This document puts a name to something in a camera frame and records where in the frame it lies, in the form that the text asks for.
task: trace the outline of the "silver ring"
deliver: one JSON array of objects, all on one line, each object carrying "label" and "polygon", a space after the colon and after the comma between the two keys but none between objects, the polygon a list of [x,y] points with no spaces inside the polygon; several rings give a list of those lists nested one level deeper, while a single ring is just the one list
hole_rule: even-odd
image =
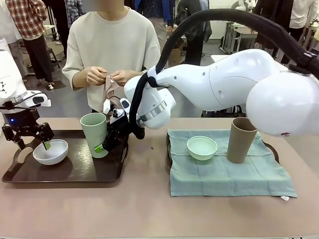
[{"label": "silver ring", "polygon": [[143,122],[149,121],[153,119],[154,117],[158,116],[160,113],[162,113],[167,107],[167,104],[165,101],[163,101],[159,106],[157,106],[154,110],[148,112],[147,114],[141,116],[141,120]]}]

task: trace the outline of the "human hand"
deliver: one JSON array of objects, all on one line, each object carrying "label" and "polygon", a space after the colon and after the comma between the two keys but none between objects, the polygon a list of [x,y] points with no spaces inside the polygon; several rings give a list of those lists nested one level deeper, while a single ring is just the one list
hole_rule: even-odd
[{"label": "human hand", "polygon": [[92,86],[101,86],[105,84],[106,76],[108,73],[102,67],[91,66],[87,68],[86,82]]},{"label": "human hand", "polygon": [[173,32],[173,27],[172,26],[168,26],[167,32],[170,35]]},{"label": "human hand", "polygon": [[116,71],[113,74],[110,75],[110,79],[116,81],[119,86],[125,86],[125,84],[133,77],[135,76],[141,76],[142,72],[137,72],[137,71]]}]

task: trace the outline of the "light green bowl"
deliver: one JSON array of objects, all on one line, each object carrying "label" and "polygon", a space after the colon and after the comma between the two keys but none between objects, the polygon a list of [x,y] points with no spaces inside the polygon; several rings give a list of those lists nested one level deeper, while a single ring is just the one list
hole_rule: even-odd
[{"label": "light green bowl", "polygon": [[205,136],[195,136],[187,142],[189,154],[201,161],[209,160],[217,151],[217,143]]}]

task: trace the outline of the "bowl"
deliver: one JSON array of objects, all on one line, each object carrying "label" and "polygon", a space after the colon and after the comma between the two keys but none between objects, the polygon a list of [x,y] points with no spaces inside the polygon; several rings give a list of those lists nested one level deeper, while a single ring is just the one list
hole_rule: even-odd
[{"label": "bowl", "polygon": [[187,142],[189,154],[201,161],[209,160],[217,151],[217,143],[205,136],[195,136]]},{"label": "bowl", "polygon": [[36,161],[44,165],[54,165],[65,159],[69,151],[68,143],[61,139],[53,139],[50,144],[48,150],[45,150],[42,143],[33,151]]}]

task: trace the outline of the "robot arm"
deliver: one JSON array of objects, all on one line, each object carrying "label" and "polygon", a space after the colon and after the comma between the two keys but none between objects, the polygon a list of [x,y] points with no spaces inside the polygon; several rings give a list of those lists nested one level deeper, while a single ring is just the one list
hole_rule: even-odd
[{"label": "robot arm", "polygon": [[[129,81],[131,101],[140,77]],[[245,50],[200,67],[179,65],[156,75],[159,86],[172,85],[196,107],[218,111],[247,104],[247,115],[260,131],[274,136],[319,133],[319,83],[313,76],[280,72],[265,51]],[[167,89],[165,94],[172,95]],[[174,101],[146,85],[138,115],[148,128],[158,129],[170,119]]]},{"label": "robot arm", "polygon": [[7,121],[2,130],[6,139],[17,143],[21,150],[25,148],[22,136],[38,138],[46,148],[54,136],[48,123],[36,122],[38,106],[49,107],[51,101],[45,93],[27,91],[12,56],[0,50],[0,112]]}]

